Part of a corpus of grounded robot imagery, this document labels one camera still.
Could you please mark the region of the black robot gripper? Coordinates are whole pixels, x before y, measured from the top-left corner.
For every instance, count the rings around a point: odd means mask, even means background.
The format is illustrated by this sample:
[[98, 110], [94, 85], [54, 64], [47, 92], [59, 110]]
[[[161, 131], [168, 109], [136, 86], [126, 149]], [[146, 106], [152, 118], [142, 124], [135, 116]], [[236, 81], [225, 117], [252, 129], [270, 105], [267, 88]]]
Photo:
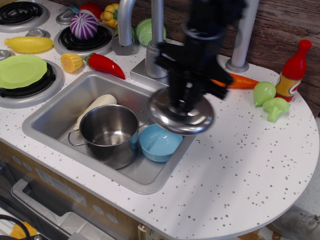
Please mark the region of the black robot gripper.
[[223, 32], [212, 36], [188, 32], [182, 45], [158, 44], [155, 63], [169, 72], [169, 97], [174, 107], [184, 98], [184, 111], [190, 112], [204, 94], [222, 100], [227, 96], [233, 78], [217, 60], [223, 38]]

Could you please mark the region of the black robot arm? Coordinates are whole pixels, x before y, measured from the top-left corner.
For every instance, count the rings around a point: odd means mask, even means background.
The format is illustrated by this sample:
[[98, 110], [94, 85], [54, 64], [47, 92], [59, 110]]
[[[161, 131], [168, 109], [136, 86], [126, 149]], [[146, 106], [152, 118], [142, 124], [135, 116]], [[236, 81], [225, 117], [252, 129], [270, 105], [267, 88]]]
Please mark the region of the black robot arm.
[[183, 24], [184, 43], [160, 43], [156, 64], [168, 70], [170, 105], [190, 112], [204, 94], [227, 95], [233, 78], [218, 64], [226, 27], [242, 17], [243, 0], [193, 0]]

